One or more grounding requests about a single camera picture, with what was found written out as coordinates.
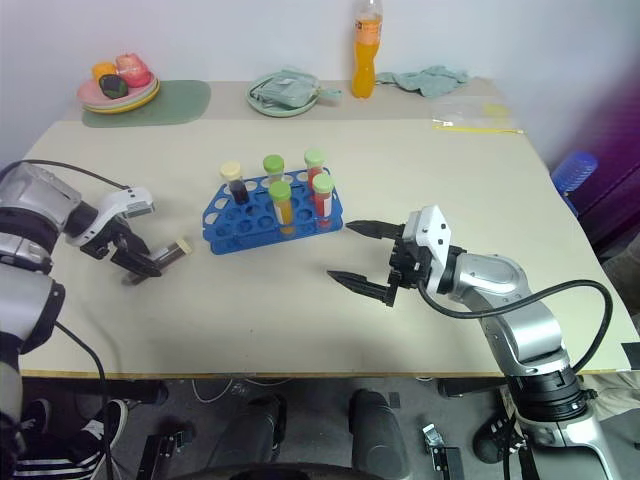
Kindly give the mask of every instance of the test tube rack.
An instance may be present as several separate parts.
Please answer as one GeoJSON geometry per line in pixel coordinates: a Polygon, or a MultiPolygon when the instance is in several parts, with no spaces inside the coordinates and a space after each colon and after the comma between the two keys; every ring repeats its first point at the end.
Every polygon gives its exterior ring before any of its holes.
{"type": "Polygon", "coordinates": [[[249,202],[238,205],[229,187],[223,185],[202,214],[202,236],[211,244],[216,255],[263,247],[273,243],[329,233],[342,228],[342,204],[336,190],[333,191],[331,215],[318,217],[313,204],[313,192],[307,183],[307,171],[285,172],[283,180],[291,185],[291,203],[295,227],[294,233],[281,232],[269,197],[268,177],[245,180],[249,202]],[[320,219],[328,219],[329,225],[321,227],[320,219]]]}

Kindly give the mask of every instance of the test tube cap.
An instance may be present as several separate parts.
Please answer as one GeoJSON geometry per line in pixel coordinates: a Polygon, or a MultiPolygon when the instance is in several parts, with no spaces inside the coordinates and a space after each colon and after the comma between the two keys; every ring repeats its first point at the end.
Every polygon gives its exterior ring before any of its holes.
{"type": "Polygon", "coordinates": [[[220,175],[229,182],[237,180],[242,177],[242,165],[240,162],[223,163],[220,167],[220,175]]]}
{"type": "Polygon", "coordinates": [[[280,155],[267,155],[262,161],[262,166],[267,173],[280,173],[284,170],[284,158],[280,155]]]}
{"type": "Polygon", "coordinates": [[[326,154],[319,148],[310,148],[304,152],[304,163],[307,167],[321,167],[326,159],[326,154]]]}
{"type": "Polygon", "coordinates": [[[287,182],[278,180],[269,187],[269,196],[274,202],[291,198],[291,186],[287,182]]]}
{"type": "Polygon", "coordinates": [[[333,178],[331,178],[328,173],[319,173],[313,177],[311,184],[313,191],[316,193],[331,193],[335,187],[333,178]]]}

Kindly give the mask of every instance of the green mat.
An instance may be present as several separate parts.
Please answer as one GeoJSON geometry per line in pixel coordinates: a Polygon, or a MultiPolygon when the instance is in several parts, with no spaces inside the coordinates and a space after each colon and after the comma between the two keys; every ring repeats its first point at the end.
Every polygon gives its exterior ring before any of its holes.
{"type": "Polygon", "coordinates": [[[211,88],[200,80],[169,80],[160,82],[156,98],[130,112],[101,115],[82,114],[82,123],[93,128],[143,127],[177,125],[197,120],[209,105],[211,88]]]}

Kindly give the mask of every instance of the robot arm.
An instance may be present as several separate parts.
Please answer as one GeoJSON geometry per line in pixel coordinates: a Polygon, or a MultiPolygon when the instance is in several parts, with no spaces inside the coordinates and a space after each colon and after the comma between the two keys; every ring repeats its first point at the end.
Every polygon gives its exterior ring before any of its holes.
{"type": "Polygon", "coordinates": [[[9,468],[21,451],[18,425],[22,382],[18,356],[51,336],[65,297],[64,287],[48,274],[51,254],[61,234],[96,259],[115,246],[111,261],[137,275],[161,275],[149,249],[126,219],[153,211],[144,188],[108,195],[98,208],[56,176],[19,163],[0,178],[0,434],[2,463],[9,468]]]}
{"type": "Polygon", "coordinates": [[[563,455],[567,459],[563,465],[570,469],[572,462],[584,463],[587,451],[597,458],[597,468],[592,468],[593,476],[586,478],[620,478],[600,425],[587,404],[588,395],[580,389],[571,368],[558,321],[542,302],[524,300],[531,291],[518,264],[498,255],[473,255],[450,246],[451,232],[437,206],[411,213],[405,225],[356,221],[347,226],[369,237],[394,240],[389,285],[376,285],[348,272],[330,271],[332,278],[388,306],[393,306],[398,286],[418,288],[425,301],[441,313],[478,318],[507,378],[523,435],[534,454],[542,452],[534,455],[536,460],[546,458],[549,451],[572,450],[571,455],[563,455]],[[440,307],[432,298],[436,293],[448,294],[471,312],[440,307]]]}

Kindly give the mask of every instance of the table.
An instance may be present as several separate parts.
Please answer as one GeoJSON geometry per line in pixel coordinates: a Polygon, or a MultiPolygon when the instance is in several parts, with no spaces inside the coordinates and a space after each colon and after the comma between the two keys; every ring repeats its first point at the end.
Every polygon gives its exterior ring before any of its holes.
{"type": "MultiPolygon", "coordinates": [[[[345,222],[401,223],[437,203],[453,244],[513,258],[533,291],[574,278],[611,288],[525,135],[433,130],[429,102],[393,87],[378,88],[369,101],[347,95],[340,108],[270,119],[245,105],[244,88],[213,84],[203,118],[177,126],[91,129],[74,107],[28,154],[147,187],[156,212],[133,219],[133,230],[152,249],[182,235],[193,244],[194,253],[162,278],[125,287],[122,269],[58,242],[52,276],[67,289],[60,321],[96,350],[110,377],[499,375],[477,321],[443,317],[415,290],[400,291],[388,308],[326,275],[340,269],[384,283],[390,241],[343,229],[213,255],[201,216],[228,160],[242,162],[251,177],[262,174],[266,154],[283,155],[295,170],[304,167],[305,149],[321,147],[345,222]]],[[[91,204],[110,191],[75,172],[55,173],[91,204]]],[[[589,371],[629,368],[620,344],[637,334],[615,293],[614,301],[611,328],[589,371]]],[[[545,302],[577,360],[598,328],[601,298],[576,289],[545,302]]],[[[91,359],[59,331],[21,366],[27,375],[96,375],[91,359]]]]}

